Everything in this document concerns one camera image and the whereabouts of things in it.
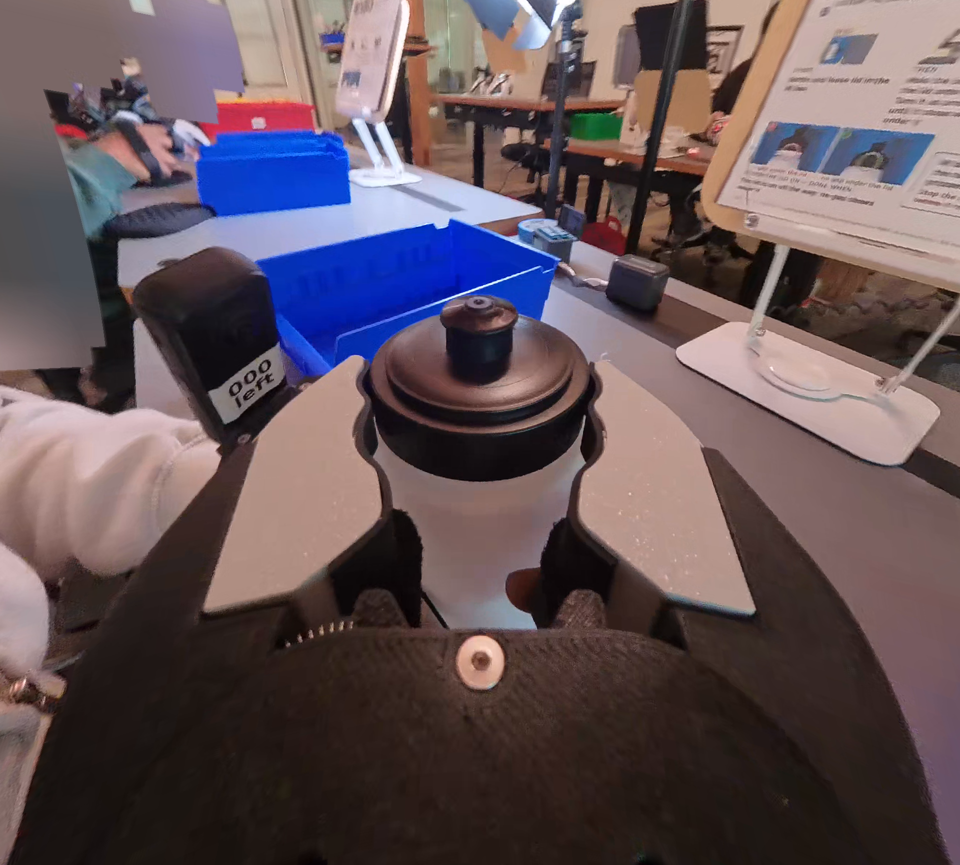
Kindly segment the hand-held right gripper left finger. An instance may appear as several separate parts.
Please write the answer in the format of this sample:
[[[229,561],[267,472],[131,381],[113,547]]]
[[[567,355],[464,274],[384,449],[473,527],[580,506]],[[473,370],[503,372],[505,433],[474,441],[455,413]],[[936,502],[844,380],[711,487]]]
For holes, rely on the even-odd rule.
[[[300,391],[254,442],[202,612],[291,606],[318,629],[348,618],[347,560],[385,518],[364,444],[367,362],[351,356]]]

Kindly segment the blue plastic bin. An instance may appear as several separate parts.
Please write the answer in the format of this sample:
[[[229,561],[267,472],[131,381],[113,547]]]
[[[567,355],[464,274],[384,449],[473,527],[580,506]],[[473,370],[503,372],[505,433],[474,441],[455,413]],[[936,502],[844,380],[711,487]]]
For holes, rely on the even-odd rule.
[[[267,277],[280,344],[303,379],[357,355],[371,361],[392,336],[470,295],[543,316],[559,259],[451,219],[257,261]]]
[[[200,148],[198,197],[220,217],[346,206],[350,170],[344,141],[333,132],[228,132]]]

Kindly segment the white plastic bottle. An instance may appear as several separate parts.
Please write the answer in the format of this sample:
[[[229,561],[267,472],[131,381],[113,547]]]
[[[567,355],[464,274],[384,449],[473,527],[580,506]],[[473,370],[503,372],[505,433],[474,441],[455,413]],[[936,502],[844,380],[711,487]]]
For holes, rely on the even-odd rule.
[[[495,482],[435,476],[405,463],[381,436],[375,461],[394,508],[413,521],[423,545],[421,588],[455,630],[533,630],[532,615],[508,598],[514,571],[537,568],[554,525],[568,511],[585,459],[582,434],[545,468]]]

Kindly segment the black bottle lid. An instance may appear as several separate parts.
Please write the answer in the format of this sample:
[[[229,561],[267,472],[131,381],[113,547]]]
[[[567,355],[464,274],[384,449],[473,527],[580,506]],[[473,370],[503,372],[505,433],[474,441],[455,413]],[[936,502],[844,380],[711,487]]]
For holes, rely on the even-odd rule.
[[[564,456],[593,384],[569,336],[504,298],[476,294],[394,334],[371,360],[365,388],[378,435],[401,461],[488,483]]]

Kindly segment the person's left forearm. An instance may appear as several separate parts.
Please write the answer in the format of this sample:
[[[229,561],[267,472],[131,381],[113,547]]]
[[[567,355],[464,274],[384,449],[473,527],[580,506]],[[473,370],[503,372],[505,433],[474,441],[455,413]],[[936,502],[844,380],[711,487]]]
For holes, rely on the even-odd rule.
[[[220,463],[197,422],[2,387],[2,586],[134,569]]]

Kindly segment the red plastic bin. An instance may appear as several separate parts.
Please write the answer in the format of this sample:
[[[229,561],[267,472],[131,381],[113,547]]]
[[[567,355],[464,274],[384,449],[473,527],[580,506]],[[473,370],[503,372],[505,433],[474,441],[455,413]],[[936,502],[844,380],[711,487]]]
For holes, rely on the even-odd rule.
[[[315,131],[315,109],[309,103],[288,100],[234,99],[219,101],[212,122],[197,122],[213,141],[223,134],[249,132]]]

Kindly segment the dark grey case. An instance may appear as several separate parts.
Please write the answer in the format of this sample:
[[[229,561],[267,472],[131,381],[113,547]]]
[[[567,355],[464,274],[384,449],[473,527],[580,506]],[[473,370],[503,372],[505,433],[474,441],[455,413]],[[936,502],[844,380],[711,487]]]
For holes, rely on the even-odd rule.
[[[640,314],[655,313],[664,298],[670,271],[665,264],[625,254],[611,264],[606,298]]]

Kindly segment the red bag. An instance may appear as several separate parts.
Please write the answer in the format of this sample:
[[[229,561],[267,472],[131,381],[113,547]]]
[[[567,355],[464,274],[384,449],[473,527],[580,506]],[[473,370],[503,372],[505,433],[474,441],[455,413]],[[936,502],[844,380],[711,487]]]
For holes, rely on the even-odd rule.
[[[626,235],[619,219],[613,215],[585,223],[581,241],[618,258],[626,254]]]

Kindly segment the white fleece jacket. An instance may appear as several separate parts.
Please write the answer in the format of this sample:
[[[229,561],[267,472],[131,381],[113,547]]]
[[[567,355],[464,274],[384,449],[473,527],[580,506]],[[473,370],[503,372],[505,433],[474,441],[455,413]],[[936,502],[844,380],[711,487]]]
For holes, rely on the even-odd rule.
[[[44,668],[51,641],[51,604],[39,575],[1,546],[2,712],[54,714],[65,682]]]

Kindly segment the wooden table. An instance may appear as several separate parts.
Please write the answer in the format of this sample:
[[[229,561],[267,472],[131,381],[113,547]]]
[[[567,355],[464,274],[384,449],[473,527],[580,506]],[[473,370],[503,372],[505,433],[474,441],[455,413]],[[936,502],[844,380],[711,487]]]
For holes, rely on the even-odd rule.
[[[432,103],[443,117],[472,124],[472,184],[485,187],[485,131],[516,129],[533,132],[534,139],[545,141],[553,130],[556,103],[547,98],[522,98],[516,95],[434,94]]]
[[[704,143],[668,149],[656,161],[648,198],[662,196],[669,211],[665,237],[651,239],[652,257],[694,247],[706,240],[710,226],[698,213],[699,190],[714,149]],[[563,200],[573,205],[581,180],[586,182],[583,214],[587,223],[602,220],[602,194],[613,186],[640,190],[645,155],[618,140],[570,138],[565,150]]]

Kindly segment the instruction sign stand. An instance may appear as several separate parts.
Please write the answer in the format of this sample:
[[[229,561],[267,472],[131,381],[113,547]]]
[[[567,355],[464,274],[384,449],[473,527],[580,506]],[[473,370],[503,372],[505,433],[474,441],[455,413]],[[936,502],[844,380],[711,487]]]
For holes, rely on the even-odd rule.
[[[407,0],[353,0],[341,51],[335,107],[361,139],[370,166],[349,171],[356,187],[379,189],[412,185],[386,118],[400,75],[410,20]]]
[[[702,185],[720,228],[774,245],[749,321],[678,361],[850,455],[905,463],[940,409],[906,387],[767,330],[791,250],[958,292],[959,0],[780,0]]]

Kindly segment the black light stand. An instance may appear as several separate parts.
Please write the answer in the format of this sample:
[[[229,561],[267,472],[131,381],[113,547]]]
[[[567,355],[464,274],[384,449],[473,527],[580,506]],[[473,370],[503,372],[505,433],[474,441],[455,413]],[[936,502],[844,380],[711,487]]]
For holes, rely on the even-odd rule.
[[[559,18],[559,33],[557,43],[557,88],[553,124],[549,136],[549,163],[547,187],[544,194],[544,217],[554,220],[557,211],[559,179],[561,172],[561,158],[564,151],[563,124],[566,115],[567,92],[570,76],[574,71],[575,52],[574,25],[582,18],[582,0],[574,2],[565,8]]]

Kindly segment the thin black pole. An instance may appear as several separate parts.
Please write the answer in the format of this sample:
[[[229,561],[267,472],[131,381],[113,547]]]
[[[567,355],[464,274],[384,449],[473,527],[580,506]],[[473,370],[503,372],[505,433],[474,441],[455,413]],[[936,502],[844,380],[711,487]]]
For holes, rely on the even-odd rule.
[[[654,174],[657,170],[668,109],[685,49],[692,2],[693,0],[677,0],[671,19],[661,77],[654,100],[651,126],[644,150],[643,163],[640,167],[638,184],[635,189],[630,226],[626,237],[625,253],[627,255],[636,255],[639,251],[642,226],[653,187]]]

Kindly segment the black monitor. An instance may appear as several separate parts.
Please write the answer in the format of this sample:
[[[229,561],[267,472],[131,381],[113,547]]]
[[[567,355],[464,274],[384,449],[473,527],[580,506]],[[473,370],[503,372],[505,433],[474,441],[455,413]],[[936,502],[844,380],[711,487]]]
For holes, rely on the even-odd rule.
[[[637,8],[633,23],[638,39],[640,70],[662,71],[665,67],[669,34],[677,3]],[[709,0],[693,0],[678,62],[679,70],[707,70],[707,27]]]

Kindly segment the wooden post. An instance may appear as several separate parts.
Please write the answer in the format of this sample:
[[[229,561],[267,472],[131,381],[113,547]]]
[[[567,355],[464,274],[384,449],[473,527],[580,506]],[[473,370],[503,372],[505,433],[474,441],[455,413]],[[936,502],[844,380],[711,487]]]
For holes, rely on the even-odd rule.
[[[432,165],[432,134],[429,117],[432,93],[427,68],[430,49],[426,40],[426,4],[425,0],[407,1],[410,7],[407,37],[417,48],[421,46],[424,48],[409,55],[406,61],[412,163],[428,168]]]

